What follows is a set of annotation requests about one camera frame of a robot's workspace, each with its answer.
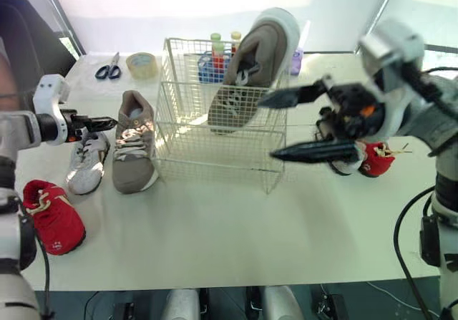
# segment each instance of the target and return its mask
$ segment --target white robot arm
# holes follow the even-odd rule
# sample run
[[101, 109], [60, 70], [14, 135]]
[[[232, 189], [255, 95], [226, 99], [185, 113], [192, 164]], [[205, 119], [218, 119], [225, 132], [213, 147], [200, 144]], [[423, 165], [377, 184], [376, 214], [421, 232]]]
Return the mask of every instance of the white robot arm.
[[[443, 316], [450, 320], [453, 314], [458, 319], [458, 306], [454, 306], [458, 303], [458, 82], [420, 72], [423, 41], [403, 24], [386, 21], [360, 43], [367, 84], [337, 85], [325, 76], [312, 85], [278, 90], [260, 100], [260, 107], [280, 109], [326, 94], [333, 105], [320, 111], [317, 126], [322, 140], [298, 143], [271, 155], [302, 163], [351, 164], [359, 159], [358, 139], [378, 142], [411, 135], [426, 143], [429, 156], [436, 157], [437, 178], [433, 215], [422, 218], [422, 258], [441, 272]], [[395, 249], [425, 318], [430, 319]]]
[[[88, 118], [75, 110], [61, 110], [59, 104], [67, 101], [68, 94], [62, 76], [45, 75], [34, 95], [36, 114], [0, 112], [0, 319], [40, 319], [34, 292], [20, 272], [35, 259], [36, 233], [14, 190], [18, 151], [42, 142], [60, 145], [78, 141], [83, 127], [103, 131], [117, 124], [110, 117]], [[43, 319], [50, 319], [48, 306], [45, 308]]]

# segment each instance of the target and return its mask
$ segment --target table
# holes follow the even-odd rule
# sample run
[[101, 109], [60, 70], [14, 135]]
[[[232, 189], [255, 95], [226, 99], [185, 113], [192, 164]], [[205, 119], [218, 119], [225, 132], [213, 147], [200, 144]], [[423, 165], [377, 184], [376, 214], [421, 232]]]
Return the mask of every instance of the table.
[[[121, 57], [118, 81], [98, 81], [97, 68], [110, 56], [87, 55], [70, 71], [68, 107], [91, 116], [117, 118], [121, 94], [139, 90], [154, 106], [157, 78], [136, 82]], [[337, 82], [363, 80], [358, 59], [348, 54], [311, 55], [292, 83], [312, 82], [330, 72]], [[325, 97], [288, 113], [288, 142], [310, 138]], [[108, 133], [113, 142], [114, 130]], [[111, 154], [99, 188], [69, 199], [87, 229], [84, 243], [65, 256], [50, 256], [51, 290], [171, 289], [332, 283], [403, 278], [392, 246], [403, 206], [434, 184], [434, 159], [412, 137], [413, 154], [400, 155], [377, 179], [341, 177], [327, 165], [289, 163], [270, 195], [261, 188], [227, 183], [156, 183], [134, 195], [112, 184]], [[43, 144], [19, 154], [16, 189], [31, 179], [64, 186], [72, 145]], [[405, 218], [401, 250], [414, 277], [437, 275], [419, 256], [421, 206]], [[38, 253], [24, 275], [34, 289], [44, 285]]]

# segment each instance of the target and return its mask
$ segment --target white wire basket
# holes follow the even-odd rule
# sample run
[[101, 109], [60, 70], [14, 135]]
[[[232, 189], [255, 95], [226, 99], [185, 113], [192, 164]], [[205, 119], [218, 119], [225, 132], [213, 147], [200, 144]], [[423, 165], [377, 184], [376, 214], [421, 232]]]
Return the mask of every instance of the white wire basket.
[[269, 152], [286, 143], [286, 111], [257, 109], [256, 103], [288, 79], [282, 73], [270, 89], [223, 87], [231, 45], [223, 43], [225, 55], [214, 63], [211, 41], [165, 40], [153, 161], [165, 180], [256, 183], [269, 193], [284, 172]]

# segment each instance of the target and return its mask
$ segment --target red shoe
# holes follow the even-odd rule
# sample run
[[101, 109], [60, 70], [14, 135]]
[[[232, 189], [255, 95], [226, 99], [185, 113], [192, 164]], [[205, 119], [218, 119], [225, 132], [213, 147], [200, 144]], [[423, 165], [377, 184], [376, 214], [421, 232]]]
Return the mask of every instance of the red shoe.
[[64, 189], [43, 180], [28, 182], [24, 188], [24, 206], [46, 252], [62, 255], [74, 250], [86, 237], [86, 230]]
[[359, 168], [359, 172], [366, 177], [375, 178], [383, 175], [394, 161], [391, 151], [382, 142], [366, 143], [366, 155], [365, 161]]

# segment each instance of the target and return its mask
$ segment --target gray sneaker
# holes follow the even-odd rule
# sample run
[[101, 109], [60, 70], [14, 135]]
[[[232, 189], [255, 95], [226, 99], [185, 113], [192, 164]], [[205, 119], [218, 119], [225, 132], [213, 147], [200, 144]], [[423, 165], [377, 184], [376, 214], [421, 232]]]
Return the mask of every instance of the gray sneaker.
[[[223, 84], [240, 89], [221, 87], [218, 90], [208, 111], [208, 124], [246, 125], [255, 115], [265, 90], [243, 87], [270, 87], [291, 63], [299, 36], [299, 25], [292, 14], [280, 8], [263, 11], [240, 43], [224, 76]], [[233, 131], [212, 128], [217, 134]]]
[[137, 193], [157, 179], [153, 111], [137, 91], [122, 95], [113, 153], [113, 184], [121, 193]]

